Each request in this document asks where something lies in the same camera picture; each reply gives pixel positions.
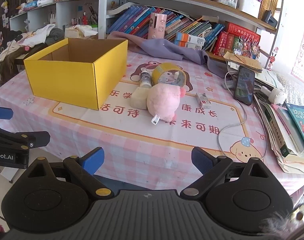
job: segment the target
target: smartphone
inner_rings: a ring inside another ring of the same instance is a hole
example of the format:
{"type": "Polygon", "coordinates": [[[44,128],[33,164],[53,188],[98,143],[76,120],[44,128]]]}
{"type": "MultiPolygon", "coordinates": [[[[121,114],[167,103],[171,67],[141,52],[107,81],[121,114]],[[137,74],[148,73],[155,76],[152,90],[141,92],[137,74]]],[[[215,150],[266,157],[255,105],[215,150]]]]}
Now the smartphone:
{"type": "Polygon", "coordinates": [[[250,106],[253,101],[254,80],[255,80],[254,71],[239,66],[239,75],[237,77],[236,88],[234,91],[234,98],[250,106]]]}

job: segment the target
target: charging cable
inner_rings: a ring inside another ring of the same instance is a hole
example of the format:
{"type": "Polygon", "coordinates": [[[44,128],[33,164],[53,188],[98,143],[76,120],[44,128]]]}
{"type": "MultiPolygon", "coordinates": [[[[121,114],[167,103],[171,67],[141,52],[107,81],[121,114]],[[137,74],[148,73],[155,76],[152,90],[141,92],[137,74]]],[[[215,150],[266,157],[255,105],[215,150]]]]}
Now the charging cable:
{"type": "MultiPolygon", "coordinates": [[[[230,73],[238,73],[238,71],[229,71],[229,72],[226,73],[226,75],[225,75],[225,77],[224,77],[225,85],[226,85],[226,76],[227,76],[228,74],[230,74],[230,73]]],[[[231,92],[231,90],[230,90],[228,87],[227,87],[227,89],[229,90],[229,92],[231,93],[231,95],[234,96],[233,93],[231,92]]],[[[226,153],[223,151],[222,146],[221,146],[221,144],[220,144],[220,134],[221,134],[224,130],[226,130],[227,128],[242,125],[242,124],[244,124],[244,123],[247,121],[247,114],[246,114],[246,111],[245,111],[243,105],[242,105],[240,102],[239,102],[239,104],[240,104],[241,108],[243,109],[244,116],[245,116],[245,120],[242,121],[242,122],[240,122],[240,123],[230,124],[230,125],[224,127],[224,128],[218,133],[218,135],[217,135],[217,144],[218,144],[218,147],[220,148],[220,151],[223,153],[223,155],[225,155],[226,157],[227,157],[227,155],[226,155],[226,153]]],[[[256,107],[254,107],[253,110],[254,110],[254,112],[255,112],[255,113],[258,115],[258,117],[259,117],[259,120],[260,120],[260,122],[261,122],[261,124],[262,124],[262,126],[263,126],[264,135],[265,135],[265,138],[266,138],[265,153],[264,153],[263,156],[260,158],[260,160],[261,160],[261,159],[263,159],[263,158],[265,157],[266,152],[267,152],[267,137],[266,137],[266,132],[265,132],[265,126],[264,126],[263,119],[261,118],[261,116],[260,116],[259,113],[257,112],[256,107]]]]}

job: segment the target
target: white soap bar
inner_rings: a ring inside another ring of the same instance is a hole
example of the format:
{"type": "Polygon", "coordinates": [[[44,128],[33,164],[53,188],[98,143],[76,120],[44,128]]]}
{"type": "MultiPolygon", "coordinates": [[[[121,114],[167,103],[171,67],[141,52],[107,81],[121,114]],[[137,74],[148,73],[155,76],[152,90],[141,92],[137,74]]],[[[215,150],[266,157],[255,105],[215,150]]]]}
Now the white soap bar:
{"type": "Polygon", "coordinates": [[[148,109],[147,98],[149,90],[149,88],[137,87],[130,98],[131,107],[144,110],[148,109]]]}

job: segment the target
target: open cardboard box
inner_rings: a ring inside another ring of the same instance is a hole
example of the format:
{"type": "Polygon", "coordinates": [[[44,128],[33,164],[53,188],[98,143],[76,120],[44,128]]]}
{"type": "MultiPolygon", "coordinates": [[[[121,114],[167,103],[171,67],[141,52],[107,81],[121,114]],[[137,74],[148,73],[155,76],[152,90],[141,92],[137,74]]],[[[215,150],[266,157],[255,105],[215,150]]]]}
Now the open cardboard box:
{"type": "Polygon", "coordinates": [[[64,39],[24,60],[38,97],[99,110],[126,72],[127,40],[64,39]]]}

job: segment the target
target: white tag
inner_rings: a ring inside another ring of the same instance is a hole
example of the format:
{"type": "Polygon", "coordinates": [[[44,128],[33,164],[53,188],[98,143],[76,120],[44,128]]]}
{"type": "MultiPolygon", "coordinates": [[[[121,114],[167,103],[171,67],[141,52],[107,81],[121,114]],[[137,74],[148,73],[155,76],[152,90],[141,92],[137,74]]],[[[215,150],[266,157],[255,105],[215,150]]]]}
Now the white tag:
{"type": "Polygon", "coordinates": [[[151,123],[154,124],[154,125],[156,125],[156,124],[158,123],[158,121],[159,121],[159,116],[156,114],[156,115],[153,117],[151,123]]]}

